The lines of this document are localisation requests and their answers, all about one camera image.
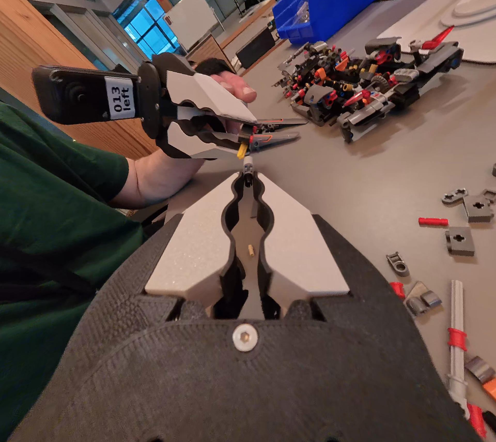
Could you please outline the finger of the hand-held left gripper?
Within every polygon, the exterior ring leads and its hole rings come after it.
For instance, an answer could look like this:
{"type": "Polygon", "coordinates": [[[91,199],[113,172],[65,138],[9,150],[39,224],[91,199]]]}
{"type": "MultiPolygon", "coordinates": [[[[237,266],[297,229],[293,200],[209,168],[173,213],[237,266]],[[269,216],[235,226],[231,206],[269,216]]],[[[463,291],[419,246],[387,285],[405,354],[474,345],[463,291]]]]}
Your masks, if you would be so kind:
{"type": "Polygon", "coordinates": [[[177,106],[191,104],[198,110],[212,112],[221,118],[257,124],[257,118],[246,105],[209,76],[167,71],[166,87],[171,102],[177,106]]]}
{"type": "Polygon", "coordinates": [[[239,135],[227,133],[216,116],[167,118],[167,154],[173,158],[226,159],[237,156],[240,148],[239,135]]]}

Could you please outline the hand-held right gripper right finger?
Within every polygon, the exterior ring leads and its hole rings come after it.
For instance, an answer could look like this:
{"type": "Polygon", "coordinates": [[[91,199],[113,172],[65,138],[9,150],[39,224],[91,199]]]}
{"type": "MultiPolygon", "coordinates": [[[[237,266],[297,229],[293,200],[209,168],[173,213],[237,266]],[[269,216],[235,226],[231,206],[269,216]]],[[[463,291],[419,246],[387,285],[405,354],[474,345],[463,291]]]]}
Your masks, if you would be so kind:
{"type": "Polygon", "coordinates": [[[279,318],[295,301],[345,296],[350,288],[315,217],[262,173],[253,176],[263,230],[257,281],[264,318],[279,318]]]}

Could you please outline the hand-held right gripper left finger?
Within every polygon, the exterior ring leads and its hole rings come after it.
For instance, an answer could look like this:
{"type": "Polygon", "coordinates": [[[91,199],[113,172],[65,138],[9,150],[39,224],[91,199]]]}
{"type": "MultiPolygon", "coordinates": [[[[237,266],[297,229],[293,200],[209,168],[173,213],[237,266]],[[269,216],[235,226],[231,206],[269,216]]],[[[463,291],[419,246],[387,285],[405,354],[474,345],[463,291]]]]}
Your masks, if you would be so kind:
{"type": "Polygon", "coordinates": [[[215,317],[238,317],[244,305],[243,266],[232,236],[239,222],[244,177],[234,173],[167,222],[172,236],[144,287],[212,307],[215,317]]]}

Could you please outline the person's left forearm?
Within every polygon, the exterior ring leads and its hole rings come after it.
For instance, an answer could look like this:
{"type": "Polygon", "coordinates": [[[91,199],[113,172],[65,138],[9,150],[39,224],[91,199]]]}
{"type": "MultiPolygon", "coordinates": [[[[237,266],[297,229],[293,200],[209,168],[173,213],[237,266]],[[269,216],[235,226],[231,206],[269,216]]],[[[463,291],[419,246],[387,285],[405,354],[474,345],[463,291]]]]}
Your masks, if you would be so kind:
{"type": "Polygon", "coordinates": [[[114,208],[139,210],[177,194],[204,165],[204,159],[174,159],[157,150],[138,160],[127,159],[121,191],[108,202],[114,208]]]}

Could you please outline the partly built lego car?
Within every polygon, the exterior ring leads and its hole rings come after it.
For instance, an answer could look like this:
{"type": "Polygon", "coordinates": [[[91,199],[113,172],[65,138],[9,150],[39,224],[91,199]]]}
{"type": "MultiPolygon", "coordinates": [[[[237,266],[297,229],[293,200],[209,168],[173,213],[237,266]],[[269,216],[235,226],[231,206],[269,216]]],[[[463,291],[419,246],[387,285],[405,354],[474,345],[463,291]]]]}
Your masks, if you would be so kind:
{"type": "Polygon", "coordinates": [[[413,40],[413,59],[402,59],[399,37],[365,44],[365,57],[352,57],[327,42],[307,42],[279,65],[280,87],[295,112],[318,126],[337,124],[345,143],[392,111],[404,111],[438,73],[457,69],[464,49],[447,38],[449,27],[430,40],[413,40]]]}

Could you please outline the scattered loose lego pieces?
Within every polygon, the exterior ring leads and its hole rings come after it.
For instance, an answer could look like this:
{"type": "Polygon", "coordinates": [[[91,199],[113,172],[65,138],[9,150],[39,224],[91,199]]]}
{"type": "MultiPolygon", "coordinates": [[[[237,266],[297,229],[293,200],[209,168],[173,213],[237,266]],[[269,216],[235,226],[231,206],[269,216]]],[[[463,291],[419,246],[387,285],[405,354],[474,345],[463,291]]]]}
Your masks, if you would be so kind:
{"type": "MultiPolygon", "coordinates": [[[[490,223],[494,218],[495,189],[485,189],[479,195],[469,195],[467,189],[458,188],[445,193],[441,202],[447,206],[462,203],[469,223],[490,223]]],[[[445,239],[449,255],[475,255],[475,243],[469,227],[452,226],[448,219],[443,218],[420,217],[418,224],[421,227],[446,228],[445,239]]],[[[440,297],[420,281],[413,285],[408,294],[405,294],[401,282],[391,282],[390,286],[413,317],[438,309],[442,304],[440,297]]],[[[457,280],[450,282],[450,327],[447,344],[450,354],[448,392],[478,436],[485,440],[487,426],[495,433],[495,414],[483,411],[468,402],[465,372],[470,372],[487,395],[495,399],[495,370],[479,356],[466,357],[468,349],[467,333],[464,330],[464,289],[463,283],[457,280]]]]}

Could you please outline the person's left hand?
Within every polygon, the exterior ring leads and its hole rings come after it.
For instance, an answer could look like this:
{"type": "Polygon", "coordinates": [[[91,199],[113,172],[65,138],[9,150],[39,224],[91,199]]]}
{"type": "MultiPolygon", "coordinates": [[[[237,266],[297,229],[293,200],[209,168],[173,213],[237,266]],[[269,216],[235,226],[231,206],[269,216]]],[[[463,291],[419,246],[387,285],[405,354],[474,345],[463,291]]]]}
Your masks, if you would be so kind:
{"type": "Polygon", "coordinates": [[[257,98],[257,92],[247,85],[244,79],[237,74],[233,74],[229,71],[223,71],[219,74],[211,75],[210,77],[229,93],[246,104],[254,102],[257,98]]]}

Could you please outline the black equipment case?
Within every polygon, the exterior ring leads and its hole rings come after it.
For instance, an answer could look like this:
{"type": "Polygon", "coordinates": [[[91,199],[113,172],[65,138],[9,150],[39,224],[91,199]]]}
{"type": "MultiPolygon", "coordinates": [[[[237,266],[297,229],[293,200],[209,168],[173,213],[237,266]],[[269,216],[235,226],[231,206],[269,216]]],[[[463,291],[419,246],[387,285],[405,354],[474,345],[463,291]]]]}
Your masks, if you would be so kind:
{"type": "Polygon", "coordinates": [[[249,69],[249,67],[275,47],[275,45],[276,41],[274,36],[267,26],[261,29],[244,46],[242,46],[236,52],[236,57],[242,68],[249,69]]]}

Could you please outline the whiteboard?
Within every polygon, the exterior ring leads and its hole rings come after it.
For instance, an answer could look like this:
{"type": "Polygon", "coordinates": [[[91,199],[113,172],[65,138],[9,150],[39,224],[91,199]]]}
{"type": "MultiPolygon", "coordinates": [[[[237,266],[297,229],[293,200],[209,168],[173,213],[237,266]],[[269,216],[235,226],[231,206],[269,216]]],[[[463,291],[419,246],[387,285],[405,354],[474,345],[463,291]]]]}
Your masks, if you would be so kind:
{"type": "Polygon", "coordinates": [[[197,46],[217,25],[222,26],[206,0],[180,0],[163,16],[186,53],[197,46]]]}

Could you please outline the large grid window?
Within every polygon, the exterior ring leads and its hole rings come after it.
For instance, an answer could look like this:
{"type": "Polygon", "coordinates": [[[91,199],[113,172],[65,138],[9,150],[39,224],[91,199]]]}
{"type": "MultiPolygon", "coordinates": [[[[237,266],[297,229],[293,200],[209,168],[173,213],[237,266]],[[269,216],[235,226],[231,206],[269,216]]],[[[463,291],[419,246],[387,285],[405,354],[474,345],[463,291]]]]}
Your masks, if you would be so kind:
{"type": "Polygon", "coordinates": [[[184,56],[164,15],[157,0],[124,0],[113,12],[118,24],[148,58],[165,52],[184,56]]]}

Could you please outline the clear plastic parts bags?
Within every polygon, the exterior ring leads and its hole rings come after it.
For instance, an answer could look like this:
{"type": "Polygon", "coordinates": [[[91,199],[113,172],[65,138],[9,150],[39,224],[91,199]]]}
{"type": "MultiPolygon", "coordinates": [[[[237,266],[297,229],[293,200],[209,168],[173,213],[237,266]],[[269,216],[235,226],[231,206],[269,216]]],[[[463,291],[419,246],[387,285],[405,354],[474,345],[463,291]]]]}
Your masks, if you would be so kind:
{"type": "Polygon", "coordinates": [[[290,21],[290,25],[300,25],[309,22],[309,7],[308,1],[302,1],[296,10],[294,17],[290,21]]]}

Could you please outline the white book stand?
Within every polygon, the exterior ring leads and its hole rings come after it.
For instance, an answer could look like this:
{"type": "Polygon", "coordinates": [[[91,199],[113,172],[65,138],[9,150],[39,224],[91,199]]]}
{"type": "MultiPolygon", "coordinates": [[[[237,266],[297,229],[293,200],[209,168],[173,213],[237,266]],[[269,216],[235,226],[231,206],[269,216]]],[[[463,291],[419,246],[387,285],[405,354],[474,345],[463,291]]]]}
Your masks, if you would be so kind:
{"type": "Polygon", "coordinates": [[[449,27],[448,38],[464,49],[464,61],[495,64],[495,0],[426,0],[378,38],[398,36],[411,53],[411,41],[427,40],[449,27]]]}

